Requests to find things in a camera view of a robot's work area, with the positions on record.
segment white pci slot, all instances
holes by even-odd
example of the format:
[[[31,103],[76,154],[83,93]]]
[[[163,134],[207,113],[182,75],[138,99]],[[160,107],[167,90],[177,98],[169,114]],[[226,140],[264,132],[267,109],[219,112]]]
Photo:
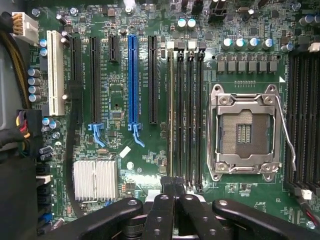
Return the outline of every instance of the white pci slot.
[[[46,31],[48,59],[48,100],[49,115],[65,115],[64,94],[64,48],[61,34],[57,31]]]

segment pcie slot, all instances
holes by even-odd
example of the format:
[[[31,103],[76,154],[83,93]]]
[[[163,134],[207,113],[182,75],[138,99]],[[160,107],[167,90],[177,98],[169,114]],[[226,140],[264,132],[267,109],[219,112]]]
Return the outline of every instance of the pcie slot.
[[[203,124],[203,82],[204,52],[196,55],[196,117],[195,117],[195,187],[202,191],[202,124]]]
[[[174,175],[174,115],[175,115],[175,79],[174,79],[174,51],[173,49],[168,50],[168,59],[167,59],[167,68],[168,68],[168,111],[167,111],[167,121],[169,134],[167,144],[168,144],[168,172],[170,176]]]
[[[191,51],[187,54],[186,62],[186,136],[185,136],[185,179],[186,184],[192,187],[192,147],[193,147],[193,101],[194,101],[194,53]]]
[[[91,122],[101,123],[100,42],[90,37]]]
[[[128,130],[132,132],[134,141],[145,147],[139,139],[141,123],[138,123],[139,113],[139,56],[138,38],[135,34],[128,36]]]
[[[49,115],[65,115],[64,94],[64,46],[61,34],[57,31],[46,31],[48,60],[48,101]]]
[[[109,36],[109,62],[114,64],[120,62],[119,39],[116,35]]]
[[[82,79],[82,52],[81,52],[81,40],[79,37],[75,36],[70,39],[70,59],[71,59],[71,80],[75,83],[81,84]],[[77,124],[79,126],[83,123],[83,103],[82,103],[82,93],[78,92],[80,106],[77,106]]]
[[[148,36],[149,124],[158,124],[157,36]]]
[[[183,74],[184,74],[184,53],[177,53],[177,65],[176,65],[176,175],[182,176],[182,161],[183,161],[183,151],[184,151],[184,133],[183,133],[183,117],[184,117],[184,107],[183,107]]]

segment black pcie slot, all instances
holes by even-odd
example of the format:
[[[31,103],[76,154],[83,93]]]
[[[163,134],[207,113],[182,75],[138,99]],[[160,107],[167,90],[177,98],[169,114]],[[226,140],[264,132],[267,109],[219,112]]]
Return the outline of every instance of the black pcie slot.
[[[100,42],[90,37],[91,122],[101,123]]]
[[[82,79],[82,51],[81,51],[81,40],[79,37],[72,37],[70,40],[70,62],[71,62],[71,80],[74,86],[81,86]],[[73,92],[74,99],[77,99],[80,106],[76,106],[77,117],[76,121],[78,126],[83,123],[83,96],[82,91]]]
[[[149,124],[158,124],[157,36],[148,36]]]
[[[193,100],[194,100],[194,55],[188,53],[186,62],[186,136],[185,136],[185,179],[186,183],[192,183],[192,142],[193,142]]]
[[[184,74],[184,54],[178,52],[176,66],[176,174],[182,176],[182,157],[183,157],[183,74]]]
[[[202,124],[203,124],[203,84],[204,84],[204,57],[203,52],[196,57],[196,112],[195,112],[195,187],[202,191]]]

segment heatsink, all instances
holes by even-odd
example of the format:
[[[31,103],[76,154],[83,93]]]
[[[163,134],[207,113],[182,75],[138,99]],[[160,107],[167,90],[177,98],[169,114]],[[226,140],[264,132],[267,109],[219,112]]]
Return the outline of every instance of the heatsink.
[[[117,162],[79,160],[73,164],[77,201],[106,201],[118,198]]]

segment capacitor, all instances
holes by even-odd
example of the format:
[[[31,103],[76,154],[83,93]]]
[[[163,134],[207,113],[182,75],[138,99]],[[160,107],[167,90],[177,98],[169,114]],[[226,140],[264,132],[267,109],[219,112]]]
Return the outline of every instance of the capacitor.
[[[36,95],[36,94],[31,94],[29,95],[29,101],[31,103],[37,103],[41,101],[41,96],[40,95]]]
[[[31,94],[40,94],[41,88],[39,86],[30,86],[28,92]]]
[[[302,18],[300,18],[299,20],[299,24],[301,26],[307,26],[308,24],[311,24],[314,21],[314,16],[312,16],[311,14],[308,14]]]
[[[65,45],[66,47],[69,47],[70,46],[70,42],[68,41],[68,39],[66,39],[65,37],[62,37],[60,39],[60,42]]]
[[[58,229],[62,227],[65,224],[65,220],[63,218],[59,218],[58,221],[55,222],[55,224],[52,226],[51,230]]]
[[[233,41],[230,38],[226,38],[226,39],[223,40],[223,43],[222,43],[221,47],[224,50],[228,50],[231,47],[232,44],[233,44]]]
[[[187,26],[188,26],[188,29],[194,30],[196,27],[196,20],[194,20],[193,18],[189,19]]]
[[[294,45],[292,43],[288,43],[280,48],[283,53],[288,53],[294,49]]]
[[[61,14],[57,14],[55,19],[57,19],[62,25],[67,25],[67,20]]]
[[[187,6],[188,6],[188,0],[182,0],[182,1],[181,1],[181,7],[182,7],[183,9],[185,9],[185,8],[187,8]]]
[[[59,139],[60,138],[60,132],[56,131],[56,132],[52,133],[52,138],[53,139]]]
[[[40,45],[40,47],[45,48],[47,46],[47,40],[41,39],[39,41],[39,45]]]
[[[32,10],[31,10],[31,14],[34,16],[34,17],[39,17],[39,15],[40,15],[40,10],[39,9],[37,9],[37,8],[33,8]]]
[[[256,46],[258,46],[258,39],[256,39],[255,37],[251,38],[250,41],[247,44],[247,48],[250,50],[255,49]]]
[[[42,132],[42,133],[50,132],[50,131],[51,131],[51,128],[50,128],[49,126],[43,126],[43,127],[41,128],[41,132]]]
[[[41,161],[49,161],[52,159],[52,157],[53,157],[52,153],[47,153],[47,154],[41,155],[40,160]]]
[[[48,55],[48,50],[46,48],[41,48],[39,53],[40,56],[46,57]]]
[[[58,129],[60,128],[60,126],[61,126],[61,123],[59,121],[52,121],[49,123],[49,127],[51,129]]]
[[[29,77],[28,78],[28,84],[33,86],[39,86],[41,83],[41,80],[37,77]]]
[[[45,146],[39,149],[39,153],[40,154],[49,154],[52,153],[54,149],[52,148],[52,146]]]
[[[271,38],[267,38],[266,40],[263,41],[262,43],[262,48],[264,50],[269,50],[273,46],[273,41]]]
[[[246,13],[243,14],[242,21],[248,22],[251,17],[254,15],[255,10],[249,9]]]
[[[77,16],[78,15],[78,9],[76,7],[72,7],[70,8],[70,14],[73,15],[73,16]]]
[[[42,119],[42,124],[45,126],[49,126],[49,124],[53,121],[54,121],[54,119],[52,117],[44,117]]]
[[[235,41],[234,49],[240,50],[245,45],[245,40],[243,38],[238,38]]]
[[[38,69],[35,69],[35,68],[29,68],[28,69],[28,75],[30,77],[39,77],[40,76],[40,71]]]
[[[178,27],[179,27],[180,29],[184,29],[184,28],[186,27],[186,24],[187,24],[187,22],[186,22],[186,20],[184,20],[183,18],[180,18],[180,19],[178,20]]]

